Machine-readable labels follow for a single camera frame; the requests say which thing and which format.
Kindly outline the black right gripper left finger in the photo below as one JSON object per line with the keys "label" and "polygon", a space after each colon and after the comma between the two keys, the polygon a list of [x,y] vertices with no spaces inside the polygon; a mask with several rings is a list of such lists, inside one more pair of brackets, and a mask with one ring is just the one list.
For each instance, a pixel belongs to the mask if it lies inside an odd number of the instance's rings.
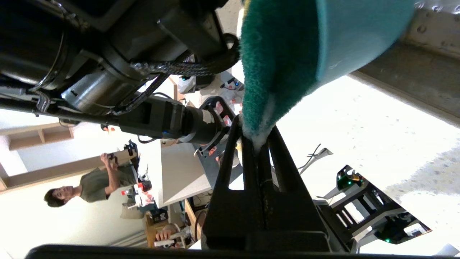
{"label": "black right gripper left finger", "polygon": [[[243,136],[242,127],[241,119],[235,117],[202,228],[201,242],[205,250],[245,250],[247,239],[263,230],[255,154],[252,142]],[[231,190],[232,161],[238,140],[243,148],[244,188]]]}

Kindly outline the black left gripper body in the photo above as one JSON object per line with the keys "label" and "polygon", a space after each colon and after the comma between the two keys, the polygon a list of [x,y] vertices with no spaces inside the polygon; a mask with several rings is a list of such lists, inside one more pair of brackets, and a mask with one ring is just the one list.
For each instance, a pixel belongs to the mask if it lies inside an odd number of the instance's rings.
{"label": "black left gripper body", "polygon": [[217,0],[138,0],[119,19],[126,60],[169,61],[189,50],[202,59],[227,50]]}

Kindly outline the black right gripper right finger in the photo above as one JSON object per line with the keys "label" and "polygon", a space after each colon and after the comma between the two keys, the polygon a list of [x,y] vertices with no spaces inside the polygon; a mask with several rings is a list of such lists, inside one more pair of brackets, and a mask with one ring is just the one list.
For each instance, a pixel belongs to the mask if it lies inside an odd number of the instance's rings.
{"label": "black right gripper right finger", "polygon": [[283,251],[330,251],[329,234],[274,127],[259,153],[263,244]]}

